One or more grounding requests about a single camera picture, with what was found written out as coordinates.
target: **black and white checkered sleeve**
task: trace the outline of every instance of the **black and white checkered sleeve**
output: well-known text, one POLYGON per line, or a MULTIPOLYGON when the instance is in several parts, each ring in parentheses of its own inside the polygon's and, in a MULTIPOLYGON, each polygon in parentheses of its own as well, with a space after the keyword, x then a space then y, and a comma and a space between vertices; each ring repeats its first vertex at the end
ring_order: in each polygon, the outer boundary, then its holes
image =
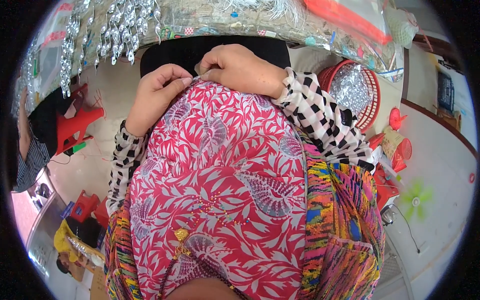
POLYGON ((125 121, 115 135, 115 150, 111 159, 110 189, 106 203, 109 216, 122 206, 133 173, 146 153, 148 134, 143 137, 134 136, 125 129, 124 124, 125 121))
POLYGON ((358 128, 357 116, 350 109, 338 105, 318 84, 310 72, 296 73, 286 68, 288 77, 279 99, 272 102, 281 106, 290 122, 302 128, 329 163, 343 163, 373 170, 372 150, 358 128))

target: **person in striped shirt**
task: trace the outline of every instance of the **person in striped shirt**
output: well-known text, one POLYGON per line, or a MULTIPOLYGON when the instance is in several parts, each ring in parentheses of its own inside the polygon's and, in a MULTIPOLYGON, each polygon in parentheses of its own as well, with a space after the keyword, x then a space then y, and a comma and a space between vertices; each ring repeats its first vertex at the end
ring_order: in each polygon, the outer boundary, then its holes
POLYGON ((72 99, 63 99, 58 88, 27 116, 25 103, 27 90, 23 89, 18 116, 19 154, 15 192, 24 192, 34 183, 37 175, 57 151, 57 112, 64 115, 72 99))

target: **green fan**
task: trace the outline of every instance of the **green fan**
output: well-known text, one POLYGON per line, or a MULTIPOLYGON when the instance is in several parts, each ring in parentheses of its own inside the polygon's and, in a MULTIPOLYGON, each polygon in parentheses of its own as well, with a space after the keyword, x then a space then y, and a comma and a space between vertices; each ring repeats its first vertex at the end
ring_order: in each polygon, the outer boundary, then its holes
POLYGON ((433 190, 425 187, 422 178, 414 178, 408 187, 400 192, 399 205, 407 221, 416 218, 423 222, 426 219, 425 205, 431 202, 433 190))

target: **yellow shirt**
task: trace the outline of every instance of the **yellow shirt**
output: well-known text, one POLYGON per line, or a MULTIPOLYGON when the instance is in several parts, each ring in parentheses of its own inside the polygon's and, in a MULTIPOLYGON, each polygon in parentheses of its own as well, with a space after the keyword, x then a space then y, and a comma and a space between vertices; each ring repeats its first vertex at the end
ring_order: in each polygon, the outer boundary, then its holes
POLYGON ((68 227, 67 221, 63 220, 60 225, 60 228, 55 233, 55 237, 53 238, 53 245, 55 246, 55 249, 57 249, 59 253, 68 252, 69 260, 72 263, 74 263, 78 260, 78 256, 74 251, 72 251, 70 247, 70 241, 68 241, 65 238, 65 235, 68 235, 70 237, 75 236, 72 230, 70 229, 70 227, 68 227))

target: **pink floral pattern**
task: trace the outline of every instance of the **pink floral pattern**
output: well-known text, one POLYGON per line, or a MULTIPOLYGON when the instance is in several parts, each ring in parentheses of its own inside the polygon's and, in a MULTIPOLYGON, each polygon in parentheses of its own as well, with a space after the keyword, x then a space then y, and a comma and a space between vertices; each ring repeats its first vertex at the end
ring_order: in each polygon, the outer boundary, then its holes
MULTIPOLYGON (((252 299, 297 299, 305 245, 301 145, 258 95, 195 80, 152 132, 131 184, 133 256, 154 299, 186 228, 185 246, 252 299)), ((184 255, 166 284, 208 275, 184 255)))

